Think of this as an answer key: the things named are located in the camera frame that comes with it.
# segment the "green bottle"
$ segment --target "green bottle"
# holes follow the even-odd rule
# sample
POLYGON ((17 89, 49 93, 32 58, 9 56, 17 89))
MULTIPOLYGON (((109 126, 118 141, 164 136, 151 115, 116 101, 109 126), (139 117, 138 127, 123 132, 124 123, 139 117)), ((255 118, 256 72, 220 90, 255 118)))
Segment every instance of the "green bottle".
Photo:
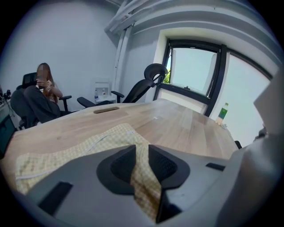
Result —
POLYGON ((217 124, 220 125, 223 122, 223 120, 224 120, 224 118, 225 118, 225 116, 226 116, 226 114, 228 112, 228 105, 229 105, 228 103, 225 103, 225 105, 222 107, 222 109, 221 109, 221 111, 219 113, 219 116, 216 119, 216 123, 217 124))

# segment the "checkered cloth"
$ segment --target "checkered cloth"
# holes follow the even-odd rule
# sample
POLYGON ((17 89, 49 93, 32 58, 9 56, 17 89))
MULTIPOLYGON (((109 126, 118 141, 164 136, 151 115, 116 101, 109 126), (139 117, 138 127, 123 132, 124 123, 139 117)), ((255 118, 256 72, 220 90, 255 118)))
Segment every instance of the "checkered cloth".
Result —
POLYGON ((135 188, 137 204, 155 222, 161 186, 148 163, 149 142, 129 124, 120 124, 64 151, 19 156, 16 160, 17 189, 26 194, 37 182, 75 158, 133 144, 136 145, 136 165, 130 184, 135 188))

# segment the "woman's leg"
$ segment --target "woman's leg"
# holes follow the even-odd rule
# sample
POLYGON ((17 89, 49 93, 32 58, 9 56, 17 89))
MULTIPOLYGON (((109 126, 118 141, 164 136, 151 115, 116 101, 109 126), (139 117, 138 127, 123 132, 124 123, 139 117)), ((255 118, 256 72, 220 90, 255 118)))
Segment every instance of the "woman's leg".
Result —
POLYGON ((26 88, 24 97, 41 123, 60 117, 58 105, 48 100, 36 86, 26 88))
POLYGON ((25 119, 26 128, 35 126, 38 122, 36 115, 32 111, 29 103, 24 97, 24 90, 15 90, 11 96, 11 107, 22 119, 25 119))

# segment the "wooden table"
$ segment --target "wooden table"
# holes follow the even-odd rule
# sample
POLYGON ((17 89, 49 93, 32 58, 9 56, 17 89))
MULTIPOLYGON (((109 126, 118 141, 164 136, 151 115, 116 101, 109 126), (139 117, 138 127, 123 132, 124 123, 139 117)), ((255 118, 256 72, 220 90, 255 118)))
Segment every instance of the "wooden table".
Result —
POLYGON ((16 188, 15 164, 25 153, 53 153, 119 125, 129 123, 151 144, 187 153, 229 159, 237 150, 228 130, 212 119, 165 99, 87 108, 36 127, 16 132, 0 162, 9 185, 16 188), (95 110, 120 109, 95 114, 95 110))

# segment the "plastic bottle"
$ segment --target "plastic bottle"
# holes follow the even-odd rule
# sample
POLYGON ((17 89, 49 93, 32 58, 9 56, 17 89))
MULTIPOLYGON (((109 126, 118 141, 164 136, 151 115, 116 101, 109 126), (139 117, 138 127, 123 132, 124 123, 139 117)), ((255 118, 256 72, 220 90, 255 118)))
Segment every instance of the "plastic bottle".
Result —
POLYGON ((224 118, 225 118, 225 116, 228 112, 228 105, 229 105, 228 103, 225 103, 225 105, 222 107, 222 109, 219 113, 219 116, 216 119, 216 123, 218 125, 220 125, 223 122, 223 120, 224 120, 224 118))
POLYGON ((106 92, 104 88, 103 88, 103 98, 106 98, 106 92))
POLYGON ((99 98, 97 90, 95 90, 95 101, 99 98))

